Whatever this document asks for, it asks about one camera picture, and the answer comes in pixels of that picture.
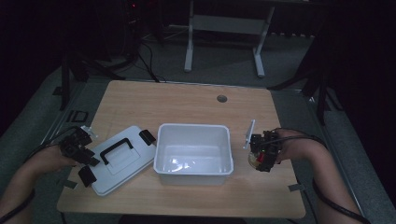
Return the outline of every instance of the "person's arm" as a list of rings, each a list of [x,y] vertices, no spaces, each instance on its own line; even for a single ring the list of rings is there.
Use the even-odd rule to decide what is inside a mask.
[[[302,135],[296,131],[278,129],[279,137]],[[332,159],[332,155],[321,143],[310,139],[291,139],[282,144],[277,162],[292,160],[308,160],[314,171],[314,180],[321,193],[334,203],[347,210],[360,214],[357,205],[352,200],[342,177]],[[360,223],[331,208],[322,200],[318,201],[318,222],[323,223]]]
[[[45,173],[61,170],[65,166],[76,165],[72,159],[62,156],[58,146],[47,147],[27,161],[11,178],[0,201],[0,217],[21,205],[34,189],[37,179]],[[27,205],[6,223],[30,223],[31,206]]]

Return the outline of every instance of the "black handle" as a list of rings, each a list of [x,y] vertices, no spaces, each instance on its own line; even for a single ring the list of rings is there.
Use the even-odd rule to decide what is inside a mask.
[[[108,165],[108,160],[106,159],[105,155],[106,155],[107,153],[109,153],[111,150],[113,150],[113,149],[119,147],[120,145],[122,145],[122,144],[124,144],[124,143],[127,143],[130,149],[134,148],[134,147],[132,146],[131,142],[129,141],[129,139],[128,139],[128,138],[124,138],[124,139],[120,140],[118,143],[114,144],[114,145],[111,146],[111,147],[108,147],[107,149],[103,150],[103,151],[100,153],[100,157],[102,158],[102,160],[103,160],[103,162],[105,163],[105,165]]]

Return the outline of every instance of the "person's hand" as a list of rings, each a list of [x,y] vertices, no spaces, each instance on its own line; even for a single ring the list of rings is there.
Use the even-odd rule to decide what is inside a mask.
[[[73,159],[62,155],[59,146],[46,147],[37,152],[22,167],[26,168],[32,175],[43,175],[45,173],[62,170],[65,166],[78,165]]]
[[[288,129],[276,129],[276,132],[279,134],[279,138],[305,135],[304,133]],[[286,140],[282,143],[276,162],[280,163],[283,160],[310,160],[313,154],[320,149],[326,148],[315,140],[303,138]]]

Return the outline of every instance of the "white plastic bin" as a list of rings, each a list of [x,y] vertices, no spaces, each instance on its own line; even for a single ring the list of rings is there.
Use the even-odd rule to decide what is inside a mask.
[[[223,184],[233,172],[230,131],[223,125],[161,125],[154,170],[166,185]]]

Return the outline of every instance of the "white plastic container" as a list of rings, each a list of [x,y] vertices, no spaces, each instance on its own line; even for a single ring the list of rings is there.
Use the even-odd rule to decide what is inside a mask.
[[[230,131],[223,125],[161,125],[154,170],[165,185],[222,185],[233,172]]]

